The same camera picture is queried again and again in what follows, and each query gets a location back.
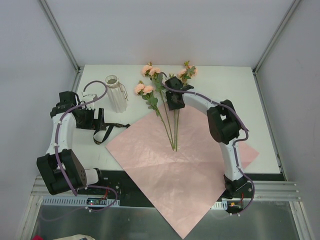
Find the pink wrapping paper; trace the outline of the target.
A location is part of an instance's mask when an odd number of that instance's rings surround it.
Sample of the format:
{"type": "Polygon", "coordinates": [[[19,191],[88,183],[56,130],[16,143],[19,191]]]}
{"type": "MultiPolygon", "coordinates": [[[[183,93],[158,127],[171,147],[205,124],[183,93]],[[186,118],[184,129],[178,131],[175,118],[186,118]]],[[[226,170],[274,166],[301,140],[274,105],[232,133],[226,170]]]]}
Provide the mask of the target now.
{"type": "Polygon", "coordinates": [[[171,225],[185,238],[225,191],[224,174],[258,152],[245,143],[237,150],[216,142],[204,112],[180,111],[178,150],[173,151],[160,119],[149,113],[106,145],[107,150],[171,225]]]}

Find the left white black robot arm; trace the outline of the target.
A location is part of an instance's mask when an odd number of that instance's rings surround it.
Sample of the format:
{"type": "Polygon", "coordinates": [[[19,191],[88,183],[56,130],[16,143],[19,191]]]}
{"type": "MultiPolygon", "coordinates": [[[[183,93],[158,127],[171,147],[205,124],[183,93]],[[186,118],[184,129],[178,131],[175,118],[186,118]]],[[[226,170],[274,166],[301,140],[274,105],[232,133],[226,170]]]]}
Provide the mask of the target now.
{"type": "Polygon", "coordinates": [[[50,112],[53,122],[50,145],[45,155],[36,161],[51,195],[77,191],[87,186],[96,195],[105,191],[102,171],[98,168],[85,169],[72,149],[75,129],[94,132],[106,129],[102,108],[95,118],[94,101],[97,99],[96,94],[83,93],[79,98],[72,91],[59,93],[59,102],[50,112]]]}

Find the black printed ribbon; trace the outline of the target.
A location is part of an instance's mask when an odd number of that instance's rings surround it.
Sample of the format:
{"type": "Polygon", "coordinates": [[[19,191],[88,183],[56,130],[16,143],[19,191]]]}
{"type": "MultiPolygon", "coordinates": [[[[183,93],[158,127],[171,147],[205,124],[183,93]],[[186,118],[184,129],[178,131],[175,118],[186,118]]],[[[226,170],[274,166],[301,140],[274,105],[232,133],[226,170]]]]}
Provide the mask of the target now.
{"type": "Polygon", "coordinates": [[[98,127],[98,128],[94,131],[94,133],[93,133],[93,142],[94,142],[96,145],[101,145],[102,143],[104,143],[104,142],[108,139],[108,137],[110,136],[110,134],[111,134],[111,132],[112,132],[112,130],[113,130],[114,128],[126,128],[126,129],[127,129],[127,128],[129,128],[130,126],[131,126],[130,124],[124,125],[124,124],[121,124],[121,123],[106,123],[106,124],[105,124],[105,129],[102,129],[103,131],[105,130],[105,134],[104,134],[102,140],[97,140],[97,139],[95,138],[95,135],[96,135],[98,132],[101,131],[101,128],[98,127]]]}

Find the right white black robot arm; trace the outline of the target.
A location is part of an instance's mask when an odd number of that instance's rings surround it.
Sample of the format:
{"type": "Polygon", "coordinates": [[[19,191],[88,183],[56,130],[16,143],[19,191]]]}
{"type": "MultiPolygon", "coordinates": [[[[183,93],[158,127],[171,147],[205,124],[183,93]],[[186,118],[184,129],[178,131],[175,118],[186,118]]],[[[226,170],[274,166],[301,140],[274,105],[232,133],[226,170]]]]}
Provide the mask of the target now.
{"type": "Polygon", "coordinates": [[[224,162],[225,191],[222,196],[227,199],[237,197],[248,182],[240,160],[238,142],[246,141],[249,132],[233,103],[228,99],[214,101],[196,92],[193,86],[184,86],[177,77],[165,80],[161,85],[167,90],[170,110],[179,110],[188,105],[207,116],[210,135],[219,144],[224,162]]]}

